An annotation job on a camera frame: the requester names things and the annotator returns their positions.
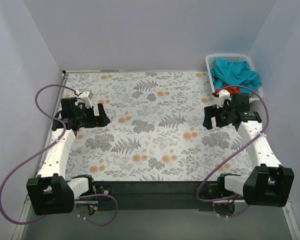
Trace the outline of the teal t shirt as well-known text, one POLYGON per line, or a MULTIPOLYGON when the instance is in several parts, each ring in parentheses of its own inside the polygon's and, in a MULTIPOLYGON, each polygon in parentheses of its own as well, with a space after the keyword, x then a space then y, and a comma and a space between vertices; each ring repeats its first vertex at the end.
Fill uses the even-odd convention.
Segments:
MULTIPOLYGON (((246 61, 229 61, 216 58, 212 62, 213 67, 209 70, 214 89, 221 89, 226 86, 244 86, 257 91, 262 85, 259 75, 248 66, 246 61)), ((238 87, 239 93, 253 94, 250 90, 238 87)))

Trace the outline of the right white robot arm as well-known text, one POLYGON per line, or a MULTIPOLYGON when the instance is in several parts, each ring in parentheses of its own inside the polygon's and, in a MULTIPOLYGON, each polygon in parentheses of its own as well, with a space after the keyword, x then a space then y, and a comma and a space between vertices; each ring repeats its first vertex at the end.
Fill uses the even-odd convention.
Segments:
POLYGON ((233 125, 246 142, 245 149, 253 167, 248 177, 221 174, 216 182, 217 195, 222 199, 240 195, 248 205, 284 207, 295 175, 275 156, 263 132, 260 115, 250 110, 249 95, 220 90, 215 97, 217 103, 204 109, 203 126, 211 130, 212 118, 219 128, 233 125))

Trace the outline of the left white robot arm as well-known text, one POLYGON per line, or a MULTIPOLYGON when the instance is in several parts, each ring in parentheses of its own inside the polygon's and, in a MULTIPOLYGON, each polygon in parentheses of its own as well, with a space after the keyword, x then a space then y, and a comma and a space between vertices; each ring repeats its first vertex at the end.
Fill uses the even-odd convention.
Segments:
POLYGON ((61 100, 61 110, 54 116, 51 141, 42 167, 36 177, 27 181, 26 188, 36 215, 64 214, 72 212, 75 200, 82 196, 91 200, 96 187, 91 175, 80 175, 66 181, 66 166, 71 147, 80 129, 107 126, 103 104, 97 105, 98 114, 88 97, 67 97, 61 100))

